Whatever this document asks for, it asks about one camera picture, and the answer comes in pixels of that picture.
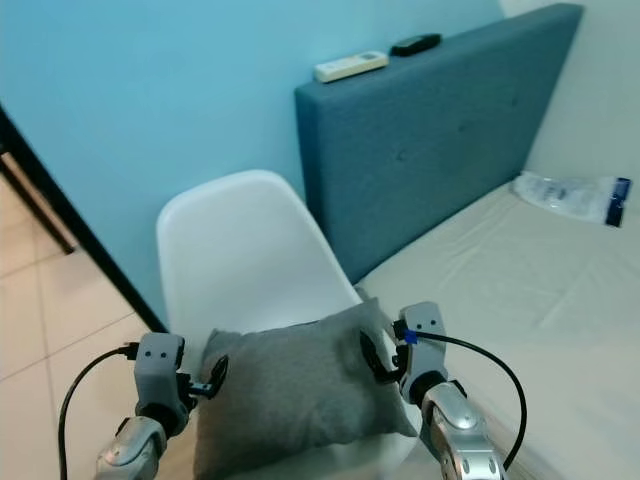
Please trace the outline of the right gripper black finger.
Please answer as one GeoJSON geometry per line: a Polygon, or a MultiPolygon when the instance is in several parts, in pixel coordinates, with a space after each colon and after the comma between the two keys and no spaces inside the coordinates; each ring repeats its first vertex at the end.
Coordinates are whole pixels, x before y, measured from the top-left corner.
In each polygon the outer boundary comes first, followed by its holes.
{"type": "Polygon", "coordinates": [[[392,371],[385,369],[379,356],[379,349],[375,346],[375,342],[369,334],[360,334],[360,348],[362,358],[364,358],[365,364],[369,367],[375,383],[383,385],[392,383],[392,371]]]}

